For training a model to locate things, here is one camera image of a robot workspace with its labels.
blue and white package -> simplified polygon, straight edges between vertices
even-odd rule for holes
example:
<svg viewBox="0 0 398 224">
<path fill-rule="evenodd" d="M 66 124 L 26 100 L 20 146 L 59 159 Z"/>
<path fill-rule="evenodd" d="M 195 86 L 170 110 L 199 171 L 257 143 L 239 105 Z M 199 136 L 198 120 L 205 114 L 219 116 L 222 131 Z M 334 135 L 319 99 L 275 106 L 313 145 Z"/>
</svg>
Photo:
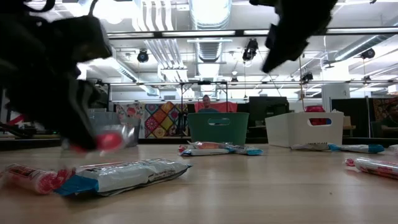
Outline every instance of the blue and white package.
<svg viewBox="0 0 398 224">
<path fill-rule="evenodd" d="M 186 149 L 180 153 L 180 156 L 210 156 L 231 153 L 228 149 Z"/>
<path fill-rule="evenodd" d="M 336 144 L 329 144 L 329 149 L 331 151 L 362 152 L 362 153 L 370 153 L 370 154 L 375 154 L 375 153 L 384 151 L 384 147 L 382 145 L 378 145 L 378 144 L 342 145 L 342 146 L 338 146 Z"/>
<path fill-rule="evenodd" d="M 172 180 L 185 173 L 189 167 L 191 166 L 167 159 L 85 166 L 55 191 L 64 196 L 82 192 L 112 196 L 137 187 Z"/>
<path fill-rule="evenodd" d="M 252 146 L 233 146 L 227 145 L 226 147 L 231 153 L 248 155 L 248 156 L 258 156 L 263 153 L 262 149 L 258 149 Z"/>
</svg>

colorful quilt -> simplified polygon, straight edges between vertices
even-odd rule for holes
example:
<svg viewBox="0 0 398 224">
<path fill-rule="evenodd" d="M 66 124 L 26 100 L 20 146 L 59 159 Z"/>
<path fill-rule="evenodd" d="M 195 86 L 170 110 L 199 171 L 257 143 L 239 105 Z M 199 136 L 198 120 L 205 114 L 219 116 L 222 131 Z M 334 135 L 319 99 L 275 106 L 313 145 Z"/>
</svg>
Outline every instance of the colorful quilt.
<svg viewBox="0 0 398 224">
<path fill-rule="evenodd" d="M 144 119 L 145 138 L 164 138 L 176 136 L 178 114 L 188 112 L 187 104 L 145 104 Z M 188 135 L 188 123 L 182 127 L 185 136 Z"/>
<path fill-rule="evenodd" d="M 376 121 L 381 121 L 388 116 L 386 108 L 389 104 L 398 104 L 398 97 L 388 99 L 373 98 L 374 117 Z"/>
<path fill-rule="evenodd" d="M 182 105 L 182 111 L 188 112 L 187 104 Z M 178 114 L 181 104 L 166 102 L 164 104 L 133 103 L 116 105 L 116 112 L 122 124 L 131 126 L 131 118 L 141 119 L 139 138 L 164 138 L 176 136 Z M 183 127 L 183 133 L 188 136 L 188 123 Z"/>
</svg>

plastic wrapper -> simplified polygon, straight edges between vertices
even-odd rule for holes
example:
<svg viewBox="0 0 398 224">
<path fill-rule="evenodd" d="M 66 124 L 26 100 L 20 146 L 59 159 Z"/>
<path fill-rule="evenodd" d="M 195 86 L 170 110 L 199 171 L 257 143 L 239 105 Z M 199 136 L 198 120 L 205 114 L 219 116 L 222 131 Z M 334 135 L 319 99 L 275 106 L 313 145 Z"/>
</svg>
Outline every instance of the plastic wrapper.
<svg viewBox="0 0 398 224">
<path fill-rule="evenodd" d="M 228 143 L 215 143 L 220 148 L 202 148 L 197 149 L 192 144 L 188 146 L 180 146 L 178 151 L 180 156 L 210 156 L 220 154 L 242 154 L 248 156 L 257 156 L 263 153 L 263 150 L 251 146 L 234 146 Z"/>
<path fill-rule="evenodd" d="M 128 130 L 125 125 L 106 125 L 96 130 L 97 151 L 111 152 L 125 148 L 130 142 L 134 141 L 134 128 Z M 64 149 L 73 149 L 77 152 L 85 152 L 79 146 L 74 146 L 68 142 L 67 139 L 63 140 L 62 147 Z"/>
<path fill-rule="evenodd" d="M 228 142 L 188 142 L 195 149 L 225 149 Z"/>
<path fill-rule="evenodd" d="M 387 150 L 393 152 L 395 156 L 398 156 L 398 145 L 391 145 Z"/>
<path fill-rule="evenodd" d="M 361 152 L 375 154 L 384 151 L 382 145 L 370 144 L 370 145 L 342 145 L 336 144 L 318 143 L 318 144 L 298 144 L 291 147 L 292 150 L 301 151 L 347 151 L 347 152 Z"/>
<path fill-rule="evenodd" d="M 49 194 L 61 187 L 74 174 L 74 169 L 61 169 L 55 172 L 11 164 L 6 167 L 6 170 L 2 173 L 3 177 L 0 179 L 4 183 L 12 183 L 37 194 Z"/>
<path fill-rule="evenodd" d="M 296 144 L 290 147 L 292 150 L 301 151 L 327 151 L 329 145 L 327 143 L 316 143 L 316 144 Z"/>
<path fill-rule="evenodd" d="M 398 163 L 368 158 L 346 159 L 346 166 L 356 167 L 362 172 L 398 179 Z"/>
<path fill-rule="evenodd" d="M 102 196 L 145 187 L 172 180 L 187 171 L 190 165 L 167 159 L 148 159 L 139 162 L 115 162 L 81 167 L 57 193 L 61 195 L 94 191 Z"/>
<path fill-rule="evenodd" d="M 264 151 L 262 149 L 258 149 L 252 146 L 234 146 L 227 145 L 226 147 L 229 151 L 236 154 L 248 155 L 248 156 L 258 156 L 261 155 Z"/>
<path fill-rule="evenodd" d="M 342 145 L 337 146 L 335 144 L 329 144 L 329 148 L 332 151 L 348 151 L 348 152 L 361 152 L 375 154 L 383 152 L 384 147 L 382 145 L 370 144 L 370 145 Z"/>
<path fill-rule="evenodd" d="M 228 149 L 186 149 L 180 153 L 180 156 L 210 156 L 231 153 Z"/>
</svg>

white basket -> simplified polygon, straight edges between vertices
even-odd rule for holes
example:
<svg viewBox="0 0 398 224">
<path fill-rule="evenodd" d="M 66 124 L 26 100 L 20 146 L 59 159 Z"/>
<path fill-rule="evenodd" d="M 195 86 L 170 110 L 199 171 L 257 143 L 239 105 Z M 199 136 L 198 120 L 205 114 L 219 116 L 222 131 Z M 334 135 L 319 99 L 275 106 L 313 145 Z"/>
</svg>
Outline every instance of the white basket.
<svg viewBox="0 0 398 224">
<path fill-rule="evenodd" d="M 268 144 L 282 147 L 315 143 L 341 145 L 343 117 L 343 113 L 301 112 L 266 118 Z M 310 118 L 329 118 L 331 124 L 313 126 Z"/>
</svg>

robotic claw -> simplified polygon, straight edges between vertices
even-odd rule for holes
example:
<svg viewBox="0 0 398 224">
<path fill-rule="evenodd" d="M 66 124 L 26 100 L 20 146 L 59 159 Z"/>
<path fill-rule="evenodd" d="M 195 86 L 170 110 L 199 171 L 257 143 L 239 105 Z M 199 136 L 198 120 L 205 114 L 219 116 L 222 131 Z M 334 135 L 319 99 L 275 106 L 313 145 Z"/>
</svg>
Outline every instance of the robotic claw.
<svg viewBox="0 0 398 224">
<path fill-rule="evenodd" d="M 31 16 L 30 12 L 51 10 L 55 0 L 47 0 L 41 10 L 28 7 L 29 1 L 3 0 L 0 7 L 0 82 L 9 106 L 47 129 L 58 130 L 73 144 L 95 150 L 86 109 L 100 94 L 89 82 L 76 79 L 77 63 L 111 56 L 106 32 L 93 16 L 54 22 Z M 280 16 L 278 26 L 271 26 L 266 42 L 270 52 L 262 70 L 270 72 L 299 57 L 308 45 L 306 39 L 330 22 L 336 2 L 250 0 L 254 5 L 275 7 Z"/>
</svg>

